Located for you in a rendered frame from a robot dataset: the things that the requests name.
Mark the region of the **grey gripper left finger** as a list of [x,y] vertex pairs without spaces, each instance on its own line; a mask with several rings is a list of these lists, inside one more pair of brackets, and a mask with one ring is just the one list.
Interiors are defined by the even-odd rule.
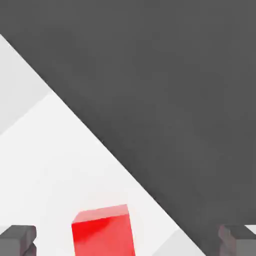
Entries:
[[0,256],[37,256],[34,225],[11,225],[0,229]]

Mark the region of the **small red cube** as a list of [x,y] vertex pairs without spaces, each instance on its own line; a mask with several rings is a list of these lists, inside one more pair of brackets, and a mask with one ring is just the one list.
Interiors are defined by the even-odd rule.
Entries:
[[136,256],[126,204],[81,211],[71,229],[75,256]]

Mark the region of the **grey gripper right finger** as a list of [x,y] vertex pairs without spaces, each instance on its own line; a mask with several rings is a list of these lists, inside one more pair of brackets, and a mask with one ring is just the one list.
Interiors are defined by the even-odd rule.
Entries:
[[256,234],[244,225],[221,225],[219,256],[256,256]]

